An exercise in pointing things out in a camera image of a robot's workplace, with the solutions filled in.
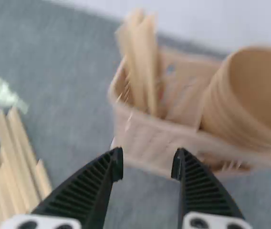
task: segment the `wooden chopstick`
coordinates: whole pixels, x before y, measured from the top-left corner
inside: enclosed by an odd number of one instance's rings
[[[37,166],[36,166],[36,173],[38,177],[38,189],[40,191],[42,199],[45,199],[51,192],[52,187],[50,180],[48,178],[47,172],[45,170],[43,161],[40,159],[38,160]]]
[[[24,199],[20,198],[21,193],[20,193],[20,185],[22,185],[22,183],[17,183],[11,166],[10,166],[10,161],[8,160],[7,157],[7,153],[5,151],[5,149],[2,147],[0,149],[0,156],[1,156],[1,160],[2,160],[2,170],[4,171],[4,178],[7,181],[6,185],[7,185],[7,189],[12,201],[12,206],[14,208],[14,211],[16,214],[25,214],[26,213],[26,208],[25,205],[30,206],[31,203],[29,202],[28,199],[25,199],[25,202],[27,202],[26,204],[24,203]]]
[[[13,171],[15,170],[14,175],[16,176],[16,172],[20,173],[17,176],[17,183],[20,182],[20,187],[22,190],[21,194],[23,193],[24,198],[27,198],[29,200],[30,205],[26,207],[27,211],[30,212],[39,204],[40,200],[37,195],[31,173],[26,165],[24,155],[22,154],[22,152],[20,152],[20,149],[13,142],[13,138],[8,128],[5,114],[2,109],[0,109],[0,128],[6,136],[5,144],[2,145],[4,146],[5,152],[8,155],[8,159],[10,161]]]

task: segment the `screw hole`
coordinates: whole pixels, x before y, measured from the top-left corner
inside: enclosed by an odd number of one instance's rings
[[[37,223],[35,221],[26,221],[22,223],[18,229],[35,229],[37,227]]]
[[[235,224],[235,223],[231,223],[227,226],[227,229],[244,229],[244,228],[240,225]]]
[[[197,229],[208,229],[208,224],[206,221],[200,218],[194,218],[190,221],[190,225]]]
[[[59,227],[56,227],[56,229],[73,229],[73,227],[69,224],[63,224],[60,225]]]
[[[176,67],[174,66],[174,64],[170,64],[167,68],[166,68],[166,74],[167,75],[171,75],[176,71]]]

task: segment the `plastic basket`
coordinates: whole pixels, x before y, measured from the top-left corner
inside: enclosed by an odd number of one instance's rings
[[[123,59],[109,88],[114,109],[115,138],[125,162],[170,178],[172,159],[184,147],[216,175],[249,173],[271,167],[271,157],[230,145],[200,130],[205,91],[220,62],[208,57],[178,53],[169,48],[159,52],[164,85],[157,118],[133,107]]]

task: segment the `beige cup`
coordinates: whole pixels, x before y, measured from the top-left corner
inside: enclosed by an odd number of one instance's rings
[[[206,93],[202,127],[271,155],[271,48],[245,48],[223,62]]]

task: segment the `bundle of wooden sticks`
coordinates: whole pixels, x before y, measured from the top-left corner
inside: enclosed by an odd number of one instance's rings
[[[121,55],[126,61],[128,93],[133,106],[153,116],[160,116],[159,98],[162,93],[158,73],[158,46],[155,17],[143,10],[134,10],[116,32]]]
[[[51,191],[17,109],[7,115],[0,109],[0,224],[15,214],[30,213]]]

